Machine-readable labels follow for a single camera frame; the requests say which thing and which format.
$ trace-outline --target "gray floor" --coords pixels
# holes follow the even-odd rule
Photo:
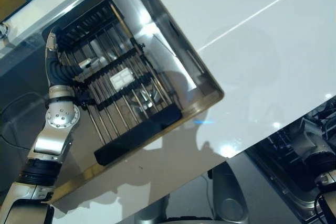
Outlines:
[[[229,164],[244,193],[250,214],[250,224],[301,223],[245,153],[230,159]],[[212,202],[212,181],[207,178],[206,174],[203,174],[203,177],[195,178],[170,194],[167,208],[168,217],[212,217],[206,198],[207,191],[204,178],[208,181],[209,200]],[[132,224],[134,223],[134,217],[131,216],[121,223]]]

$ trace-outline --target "dish rack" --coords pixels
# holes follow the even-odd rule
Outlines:
[[[143,13],[156,21],[137,23]],[[45,41],[55,26],[60,62],[85,66],[73,88],[102,144],[100,165],[223,97],[158,0],[84,0],[43,30]],[[139,35],[148,28],[155,34]]]
[[[91,63],[76,78],[77,103],[89,113],[107,165],[182,117],[112,0],[85,0],[52,27],[60,28],[63,65]]]

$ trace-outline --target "black wire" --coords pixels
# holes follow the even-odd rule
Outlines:
[[[13,101],[11,101],[10,103],[6,104],[6,106],[1,110],[0,115],[2,115],[12,104],[14,104],[15,102],[21,100],[24,97],[27,97],[29,95],[36,95],[40,98],[42,98],[43,100],[46,100],[44,97],[42,97],[40,94],[36,93],[36,92],[28,92],[25,94],[20,95],[19,97],[15,98]],[[20,149],[20,150],[24,150],[24,151],[30,151],[30,149],[16,145],[16,144],[12,144],[10,141],[8,141],[3,135],[0,134],[1,139],[3,140],[3,142],[5,142],[7,145]]]
[[[18,146],[16,144],[12,144],[11,142],[9,142],[4,136],[0,135],[1,139],[6,143],[8,144],[9,146],[11,147],[14,147],[14,148],[17,148],[17,149],[20,149],[20,150],[24,150],[24,151],[30,151],[30,149],[26,148],[26,147],[22,147],[22,146]]]
[[[209,181],[203,175],[201,175],[201,177],[204,178],[204,180],[206,182],[206,199],[207,199],[208,204],[209,204],[209,208],[210,208],[210,211],[211,211],[211,214],[212,214],[212,218],[214,219],[215,218],[214,209],[212,208],[211,203],[210,203],[210,199],[209,199]]]
[[[42,98],[43,100],[46,100],[42,95],[40,95],[40,94],[38,94],[38,93],[36,93],[36,92],[28,92],[28,93],[25,93],[25,94],[20,95],[19,97],[15,98],[13,101],[11,101],[10,103],[8,103],[8,104],[1,110],[0,114],[3,114],[3,113],[4,113],[4,112],[5,112],[5,111],[6,111],[6,110],[7,110],[13,103],[15,103],[15,102],[17,102],[17,101],[21,100],[22,98],[27,97],[27,96],[29,96],[29,95],[36,95],[36,96]]]
[[[322,220],[322,218],[321,218],[321,216],[319,215],[319,213],[317,212],[317,201],[319,200],[319,198],[322,196],[322,193],[319,193],[319,194],[317,194],[317,196],[316,196],[316,198],[315,198],[315,200],[314,200],[314,211],[315,211],[315,214],[317,215],[317,218],[319,218],[319,221],[322,223],[322,224],[326,224],[323,220]]]

